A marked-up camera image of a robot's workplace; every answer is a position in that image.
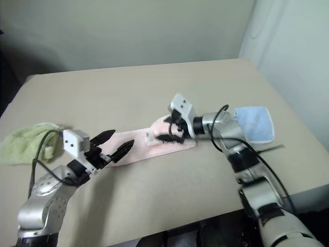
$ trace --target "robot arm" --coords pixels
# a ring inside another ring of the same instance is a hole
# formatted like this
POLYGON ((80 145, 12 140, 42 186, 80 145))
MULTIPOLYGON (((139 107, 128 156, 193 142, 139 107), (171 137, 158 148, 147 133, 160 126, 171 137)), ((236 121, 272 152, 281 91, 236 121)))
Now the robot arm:
POLYGON ((60 181, 47 173, 34 184, 30 198, 19 211, 16 247, 57 246, 68 200, 77 188, 109 162, 118 162, 132 148, 134 140, 121 145, 114 154, 104 155, 97 146, 110 139, 114 132, 102 132, 89 141, 82 131, 63 131, 64 149, 75 159, 52 171, 60 181))
POLYGON ((172 114, 171 123, 184 131, 183 138, 197 139, 203 135, 218 140, 223 154, 231 163, 237 182, 241 184, 239 195, 246 213, 258 221, 265 247, 323 246, 284 207, 270 171, 242 142, 245 142, 245 138, 240 125, 225 109, 218 117, 217 113, 197 116, 192 104, 182 95, 176 94, 169 111, 172 114))

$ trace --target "table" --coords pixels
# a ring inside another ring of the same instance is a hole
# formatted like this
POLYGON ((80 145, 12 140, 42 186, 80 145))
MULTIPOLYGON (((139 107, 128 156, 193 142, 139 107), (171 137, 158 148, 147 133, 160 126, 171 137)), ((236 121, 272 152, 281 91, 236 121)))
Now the table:
MULTIPOLYGON (((106 129, 148 127, 168 114, 182 93, 200 115, 222 105, 263 105, 276 141, 286 148, 264 153, 289 193, 328 183, 329 153, 286 101, 247 60, 93 69, 35 75, 0 119, 10 132, 50 121, 91 137, 106 129)), ((50 168, 66 165, 62 154, 50 168)), ((27 197, 29 165, 0 167, 1 246, 14 244, 17 212, 27 197)), ((241 209, 233 171, 210 142, 131 165, 103 169, 71 198, 58 246, 107 246, 241 209)))

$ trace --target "green towel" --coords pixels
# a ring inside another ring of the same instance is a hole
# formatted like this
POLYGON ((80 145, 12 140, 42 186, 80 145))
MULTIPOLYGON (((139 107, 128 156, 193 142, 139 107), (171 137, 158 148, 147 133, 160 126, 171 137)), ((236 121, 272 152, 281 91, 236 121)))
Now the green towel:
MULTIPOLYGON (((1 143, 0 163, 6 165, 31 164, 41 139, 49 130, 61 130, 60 126, 45 122, 21 128, 6 137, 1 143)), ((50 133, 45 139, 39 159, 47 161, 53 157, 58 135, 50 133)))

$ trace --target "white wall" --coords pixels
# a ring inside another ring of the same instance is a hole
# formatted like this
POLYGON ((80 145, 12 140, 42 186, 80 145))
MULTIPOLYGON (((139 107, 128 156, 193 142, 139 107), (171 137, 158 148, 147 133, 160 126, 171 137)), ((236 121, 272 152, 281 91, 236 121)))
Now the white wall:
POLYGON ((236 58, 254 0, 0 0, 2 51, 34 73, 236 58))
POLYGON ((327 150, 328 45, 329 1, 260 0, 240 52, 240 57, 252 60, 327 150))

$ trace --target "pink towel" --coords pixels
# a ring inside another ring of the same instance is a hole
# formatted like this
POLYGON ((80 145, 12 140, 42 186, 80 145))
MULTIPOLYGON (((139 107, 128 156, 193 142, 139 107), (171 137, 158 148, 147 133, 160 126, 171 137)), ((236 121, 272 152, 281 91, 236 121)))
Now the pink towel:
MULTIPOLYGON (((195 147, 196 141, 192 139, 186 139, 183 144, 171 142, 164 143, 155 139, 154 135, 157 136, 159 133, 168 133, 169 124, 163 122, 165 118, 167 118, 167 116, 155 121, 151 128, 114 133, 108 141, 100 145, 99 147, 102 149, 102 153, 112 154, 124 142, 131 139, 135 140, 129 153, 117 163, 110 163, 109 167, 127 165, 133 162, 146 160, 147 158, 195 147)), ((174 125, 172 129, 173 134, 177 134, 174 125)))

